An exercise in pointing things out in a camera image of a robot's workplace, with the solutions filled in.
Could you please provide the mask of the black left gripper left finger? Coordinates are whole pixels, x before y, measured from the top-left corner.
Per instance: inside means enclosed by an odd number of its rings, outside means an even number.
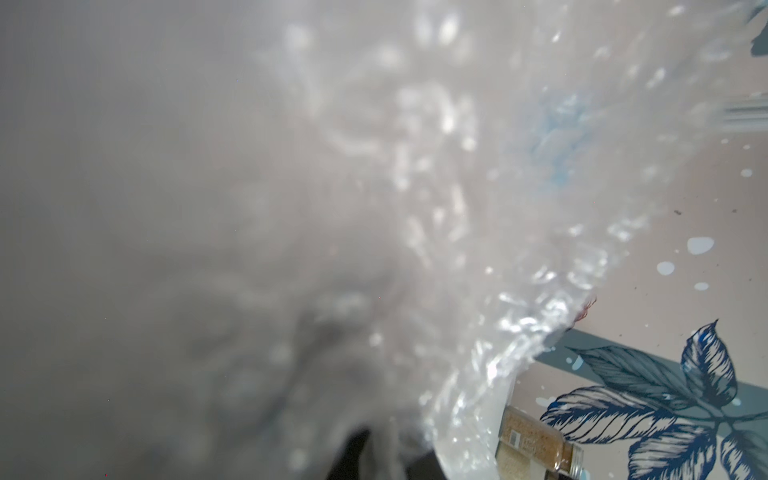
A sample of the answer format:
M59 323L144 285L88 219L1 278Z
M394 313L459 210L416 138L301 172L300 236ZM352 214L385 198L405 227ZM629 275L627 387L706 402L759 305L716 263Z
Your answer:
M359 480L359 466L363 449L370 437L370 430L355 432L339 452L326 476L327 480Z

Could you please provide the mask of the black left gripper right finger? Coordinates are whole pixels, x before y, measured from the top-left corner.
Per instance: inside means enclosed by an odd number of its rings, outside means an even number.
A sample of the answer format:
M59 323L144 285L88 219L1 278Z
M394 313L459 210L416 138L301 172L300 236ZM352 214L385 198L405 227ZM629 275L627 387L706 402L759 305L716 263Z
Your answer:
M437 455L429 451L414 460L407 468L408 480L446 480Z

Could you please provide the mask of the clear bubble wrap sheet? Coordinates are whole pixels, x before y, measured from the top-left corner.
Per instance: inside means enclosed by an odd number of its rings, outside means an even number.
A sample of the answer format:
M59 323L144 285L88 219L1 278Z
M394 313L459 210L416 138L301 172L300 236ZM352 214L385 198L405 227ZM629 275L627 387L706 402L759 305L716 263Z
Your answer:
M2 477L495 478L762 8L3 2Z

